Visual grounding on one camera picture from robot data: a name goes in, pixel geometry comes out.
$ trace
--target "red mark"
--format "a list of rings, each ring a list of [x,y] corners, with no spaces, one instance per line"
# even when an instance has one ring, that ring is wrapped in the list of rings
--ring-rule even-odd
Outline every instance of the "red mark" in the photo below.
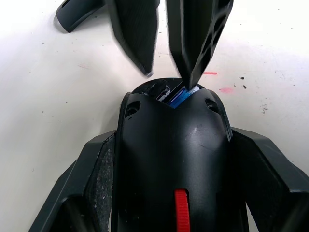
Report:
[[[204,75],[217,75],[217,72],[203,72]]]
[[[219,89],[222,93],[232,93],[234,91],[233,88],[224,87]]]

